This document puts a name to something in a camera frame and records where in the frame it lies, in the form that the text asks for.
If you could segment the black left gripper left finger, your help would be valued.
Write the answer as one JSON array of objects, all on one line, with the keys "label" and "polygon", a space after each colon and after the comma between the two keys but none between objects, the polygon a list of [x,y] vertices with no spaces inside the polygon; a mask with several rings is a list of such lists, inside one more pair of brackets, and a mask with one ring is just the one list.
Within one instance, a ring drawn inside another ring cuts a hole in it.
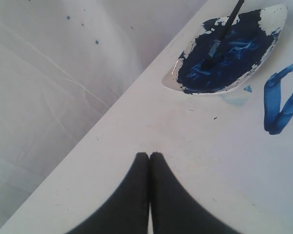
[{"label": "black left gripper left finger", "polygon": [[113,194],[69,234],[146,234],[149,217],[149,157],[137,153]]}]

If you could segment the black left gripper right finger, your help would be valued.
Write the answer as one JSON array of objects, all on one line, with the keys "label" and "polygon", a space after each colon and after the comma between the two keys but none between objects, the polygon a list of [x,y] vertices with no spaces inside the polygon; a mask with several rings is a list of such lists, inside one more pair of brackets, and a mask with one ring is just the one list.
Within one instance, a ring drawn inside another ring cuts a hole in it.
[{"label": "black left gripper right finger", "polygon": [[155,234],[237,234],[202,207],[181,185],[164,156],[149,158],[150,205]]}]

